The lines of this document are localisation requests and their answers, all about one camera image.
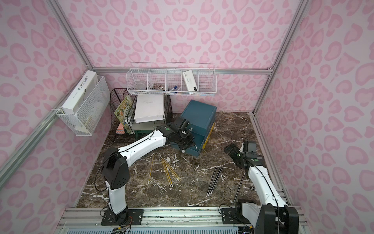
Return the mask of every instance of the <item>blue toolbox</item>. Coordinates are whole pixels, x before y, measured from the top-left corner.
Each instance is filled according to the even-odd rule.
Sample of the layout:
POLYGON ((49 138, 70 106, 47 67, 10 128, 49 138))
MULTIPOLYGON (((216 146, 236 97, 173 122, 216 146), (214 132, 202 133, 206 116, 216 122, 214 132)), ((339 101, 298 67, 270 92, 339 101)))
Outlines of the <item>blue toolbox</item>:
MULTIPOLYGON (((196 144, 186 149, 187 154, 199 156, 201 150, 209 139, 214 127, 216 106, 205 104, 199 101, 191 100, 184 109, 181 117, 190 121, 191 133, 194 136, 193 141, 196 144)), ((172 144, 172 147, 180 150, 178 145, 172 144)))

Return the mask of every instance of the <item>aluminum frame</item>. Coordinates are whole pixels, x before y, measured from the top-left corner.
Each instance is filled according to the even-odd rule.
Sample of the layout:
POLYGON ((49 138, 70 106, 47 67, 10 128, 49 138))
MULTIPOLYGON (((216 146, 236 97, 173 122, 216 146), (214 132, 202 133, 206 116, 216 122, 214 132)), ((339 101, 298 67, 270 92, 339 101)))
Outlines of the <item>aluminum frame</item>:
MULTIPOLYGON (((299 229, 307 229, 303 210, 295 207, 299 213, 299 229)), ((242 227, 243 224, 223 224, 218 206, 190 207, 138 207, 144 209, 143 220, 139 228, 149 227, 242 227)), ((69 228, 115 228, 117 226, 101 226, 101 208, 67 208, 59 221, 55 233, 63 233, 69 228)))
POLYGON ((253 128, 256 133, 256 137, 258 139, 258 143, 260 145, 262 154, 264 156, 264 160, 267 166, 267 169, 269 171, 270 177, 272 179, 272 182, 274 186, 281 190, 282 193, 284 193, 284 196, 287 200, 287 202, 291 205, 294 205, 291 195, 289 194, 288 190, 286 189, 286 185, 284 184, 283 178, 281 176, 281 172, 279 171, 278 166, 276 165, 276 162, 274 158, 272 157, 271 151, 268 147, 267 140, 265 138, 265 134, 262 131, 262 128, 257 120, 256 116, 250 116, 253 128))
POLYGON ((82 44, 80 43, 77 35, 75 34, 69 20, 67 19, 64 11, 62 10, 60 4, 57 0, 47 0, 47 3, 51 10, 53 11, 56 19, 60 23, 62 29, 65 31, 66 36, 69 38, 70 42, 72 43, 73 47, 77 51, 78 56, 85 64, 87 69, 93 70, 94 65, 92 64, 90 58, 88 57, 85 49, 83 48, 82 44))
POLYGON ((292 18, 292 22, 291 22, 291 24, 288 28, 287 33, 286 33, 285 39, 283 40, 283 42, 281 44, 281 47, 278 51, 278 54, 275 58, 274 65, 271 67, 273 72, 271 73, 269 78, 266 80, 266 83, 265 83, 265 85, 264 85, 264 87, 263 87, 263 89, 260 93, 260 97, 258 98, 258 100, 256 102, 255 108, 253 110, 254 114, 256 114, 258 112, 258 110, 260 109, 261 104, 266 97, 267 91, 269 90, 269 87, 270 87, 271 83, 273 82, 275 75, 277 74, 278 68, 281 65, 282 60, 284 59, 284 57, 287 53, 287 50, 288 50, 290 44, 292 43, 292 40, 293 40, 297 30, 299 29, 299 26, 300 26, 301 22, 303 21, 303 18, 305 16, 305 14, 307 13, 307 11, 309 9, 311 1, 312 0, 300 0, 299 5, 297 6, 297 9, 295 11, 295 15, 292 18))
MULTIPOLYGON (((185 71, 186 68, 164 68, 164 67, 152 67, 147 68, 151 71, 157 72, 157 70, 183 70, 185 71)), ((94 67, 93 71, 97 73, 127 73, 130 70, 130 67, 94 67)), ((199 68, 198 70, 209 70, 209 68, 199 68)), ((215 72, 217 75, 270 75, 272 73, 269 69, 223 69, 223 68, 215 68, 215 72)))
MULTIPOLYGON (((272 178, 274 178, 275 185, 279 187, 279 189, 282 189, 282 192, 284 191, 285 197, 289 201, 289 203, 292 204, 292 201, 290 200, 290 196, 287 192, 287 190, 283 190, 284 184, 283 180, 280 176, 279 170, 276 166, 276 164, 273 161, 273 158, 271 156, 271 153, 269 151, 269 148, 267 147, 266 140, 264 139, 264 135, 262 132, 262 129, 260 125, 258 124, 258 121, 256 117, 254 116, 259 108, 261 107, 261 104, 267 94, 267 91, 269 89, 269 86, 271 82, 274 79, 274 76, 282 62, 282 60, 285 57, 285 54, 288 50, 289 45, 292 42, 292 39, 297 32, 301 21, 303 19, 303 16, 306 14, 308 6, 310 5, 311 0, 300 0, 299 5, 295 11, 295 15, 292 19, 292 22, 290 24, 290 27, 286 33, 285 39, 283 40, 280 50, 278 51, 278 54, 276 56, 274 65, 270 67, 269 69, 216 69, 216 73, 220 75, 268 75, 268 79, 266 80, 266 83, 261 91, 260 97, 257 100, 257 103, 255 105, 253 113, 250 113, 251 120, 253 122, 253 125, 255 126, 256 135, 261 141, 262 151, 267 155, 266 156, 266 163, 270 166, 269 172, 272 178)), ((65 13, 63 12, 61 6, 59 5, 57 0, 47 0, 48 5, 50 6, 51 10, 54 12, 58 22, 60 23, 61 27, 65 31, 68 39, 72 43, 72 46, 77 51, 78 56, 83 61, 83 63, 86 65, 87 69, 93 70, 97 73, 126 73, 129 68, 128 67, 95 67, 91 60, 89 59, 85 49, 83 48, 82 44, 80 43, 78 37, 76 36, 74 30, 72 29, 65 13)), ((68 93, 60 100, 60 102, 55 105, 55 109, 58 109, 61 107, 62 103, 66 100, 68 96, 68 93)), ((11 176, 15 173, 15 171, 18 170, 18 168, 22 165, 22 163, 25 161, 27 156, 30 154, 30 152, 36 147, 36 145, 40 142, 40 140, 44 137, 44 135, 47 133, 47 131, 50 129, 50 127, 55 123, 55 121, 58 119, 56 115, 57 110, 50 111, 47 116, 40 122, 40 124, 34 129, 32 134, 24 141, 24 143, 10 156, 10 159, 5 163, 5 165, 0 169, 0 189, 4 187, 4 185, 8 182, 8 180, 11 178, 11 176)), ((160 207, 154 207, 154 208, 148 208, 148 209, 161 209, 160 207)), ((76 212, 84 212, 85 209, 78 209, 76 212)), ((87 218, 86 223, 92 224, 92 219, 87 218)))
MULTIPOLYGON (((79 83, 80 79, 73 86, 71 90, 79 83)), ((56 115, 58 109, 61 108, 62 104, 68 98, 70 92, 67 92, 62 99, 48 112, 46 117, 34 128, 34 131, 24 140, 22 145, 15 150, 6 161, 6 163, 0 169, 0 190, 6 185, 8 180, 18 170, 22 163, 26 160, 28 155, 34 150, 38 143, 42 140, 44 135, 53 126, 59 117, 56 115)))

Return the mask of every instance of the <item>marble floor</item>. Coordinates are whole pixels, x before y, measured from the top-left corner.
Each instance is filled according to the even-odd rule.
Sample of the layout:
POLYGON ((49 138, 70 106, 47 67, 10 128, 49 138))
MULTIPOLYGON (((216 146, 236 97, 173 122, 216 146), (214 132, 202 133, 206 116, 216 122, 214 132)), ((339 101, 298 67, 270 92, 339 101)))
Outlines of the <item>marble floor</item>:
MULTIPOLYGON (((130 166, 130 180, 126 184, 126 201, 129 207, 170 207, 170 206, 218 206, 231 205, 244 169, 238 168, 232 159, 223 152, 230 143, 239 146, 241 137, 258 142, 248 113, 217 113, 215 127, 210 139, 199 155, 194 157, 177 151, 169 145, 146 154, 130 166), (154 162, 151 181, 148 184, 151 159, 154 162), (169 187, 161 164, 166 159, 181 178, 177 181, 170 173, 173 187, 169 187), (206 197, 215 167, 223 165, 220 178, 213 193, 206 197)), ((108 192, 98 192, 94 187, 94 178, 105 150, 121 147, 133 142, 134 138, 118 137, 115 142, 108 138, 91 172, 88 182, 79 199, 78 208, 101 208, 108 202, 108 192)), ((262 155, 257 143, 257 153, 262 155)), ((96 181, 99 189, 104 189, 102 176, 96 181)), ((252 182, 246 177, 242 183, 238 198, 254 200, 259 204, 257 193, 251 189, 252 182)))

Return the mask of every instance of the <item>white book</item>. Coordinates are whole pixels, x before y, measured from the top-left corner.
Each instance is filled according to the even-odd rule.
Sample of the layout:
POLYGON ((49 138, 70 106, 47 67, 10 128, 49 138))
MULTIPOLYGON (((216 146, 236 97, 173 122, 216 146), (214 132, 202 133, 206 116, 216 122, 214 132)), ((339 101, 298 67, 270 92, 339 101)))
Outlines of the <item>white book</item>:
POLYGON ((90 95, 98 83, 99 79, 96 72, 89 70, 86 71, 78 85, 61 106, 63 112, 67 115, 75 115, 79 107, 87 99, 88 95, 90 95))
POLYGON ((164 119, 163 95, 139 94, 135 107, 135 122, 150 122, 164 119))

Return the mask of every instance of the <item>black cable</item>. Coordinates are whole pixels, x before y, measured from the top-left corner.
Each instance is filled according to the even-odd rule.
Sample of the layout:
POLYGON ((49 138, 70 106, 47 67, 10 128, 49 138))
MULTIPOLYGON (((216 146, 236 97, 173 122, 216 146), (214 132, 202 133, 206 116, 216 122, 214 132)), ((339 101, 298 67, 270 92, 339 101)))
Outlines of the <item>black cable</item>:
MULTIPOLYGON (((218 206, 218 213, 220 213, 220 215, 222 215, 222 213, 220 212, 220 207, 221 207, 221 206, 228 206, 228 207, 230 207, 230 208, 232 208, 232 209, 235 208, 235 207, 232 207, 232 206, 229 206, 229 205, 227 205, 227 204, 222 203, 220 206, 218 206)), ((233 219, 235 219, 236 221, 238 221, 238 222, 244 224, 244 225, 247 227, 246 230, 248 230, 248 231, 250 230, 250 227, 248 227, 248 225, 246 225, 245 223, 243 223, 242 221, 240 221, 239 218, 238 218, 235 214, 231 214, 230 217, 233 218, 233 219)))
POLYGON ((277 209, 278 209, 278 234, 279 234, 279 223, 280 223, 280 221, 281 221, 281 215, 280 215, 280 213, 279 213, 279 204, 278 204, 278 201, 277 201, 277 198, 275 197, 275 194, 273 193, 273 190, 272 190, 272 188, 270 187, 270 184, 268 183, 268 181, 267 181, 267 179, 266 179, 266 177, 264 176, 264 174, 253 164, 253 163, 251 163, 249 160, 247 160, 252 166, 254 166, 260 173, 261 173, 261 175, 263 176, 263 178, 265 179, 265 181, 266 181, 266 183, 267 183, 267 185, 268 185, 268 187, 270 188, 270 192, 273 194, 273 197, 274 197, 274 200, 275 200, 275 203, 277 204, 277 209))
MULTIPOLYGON (((153 134, 154 134, 154 132, 155 132, 155 128, 153 127, 153 132, 152 132, 152 135, 150 136, 150 137, 148 137, 147 139, 145 139, 145 140, 143 140, 143 141, 141 141, 141 142, 139 142, 138 144, 140 144, 140 143, 143 143, 143 142, 145 142, 146 140, 148 140, 148 139, 151 139, 151 137, 153 136, 153 134)), ((120 151, 120 152, 118 152, 118 153, 122 153, 122 152, 125 152, 125 151, 129 151, 129 149, 131 149, 131 148, 133 148, 134 146, 137 146, 138 144, 136 144, 136 145, 133 145, 133 146, 131 146, 130 148, 128 148, 128 149, 125 149, 125 150, 122 150, 122 151, 120 151)))
POLYGON ((104 210, 106 207, 104 207, 104 208, 102 208, 101 210, 100 210, 100 216, 101 217, 103 217, 104 218, 104 215, 101 215, 101 212, 102 212, 102 210, 104 210))
POLYGON ((95 189, 96 189, 97 191, 99 191, 99 192, 104 192, 105 190, 108 189, 108 188, 105 188, 104 190, 99 190, 99 189, 96 187, 96 178, 97 178, 97 175, 99 174, 99 171, 100 171, 101 167, 104 165, 104 163, 105 163, 108 159, 110 159, 110 157, 112 157, 112 155, 110 155, 107 159, 105 159, 104 162, 101 164, 101 166, 99 167, 99 169, 98 169, 97 172, 96 172, 95 180, 93 181, 93 184, 94 184, 94 186, 95 186, 95 189))
MULTIPOLYGON (((145 140, 139 142, 138 144, 143 143, 144 141, 150 139, 150 138, 154 135, 154 132, 155 132, 155 128, 153 127, 152 135, 151 135, 149 138, 147 138, 147 139, 145 139, 145 140)), ((134 146, 137 146, 138 144, 133 145, 133 146, 131 146, 130 148, 125 149, 125 150, 120 151, 120 152, 113 152, 113 153, 112 153, 112 154, 111 154, 107 159, 104 160, 104 162, 101 164, 101 166, 99 167, 98 171, 96 172, 95 180, 94 180, 94 182, 93 182, 93 184, 94 184, 94 186, 95 186, 95 189, 96 189, 98 192, 104 192, 105 190, 108 189, 108 188, 105 188, 104 190, 99 190, 99 189, 96 187, 96 179, 97 179, 97 175, 99 174, 99 171, 100 171, 101 167, 104 165, 104 163, 105 163, 105 162, 106 162, 110 157, 112 157, 113 155, 115 155, 115 154, 119 154, 119 153, 122 153, 122 152, 125 152, 125 151, 128 151, 129 149, 133 148, 134 146)))

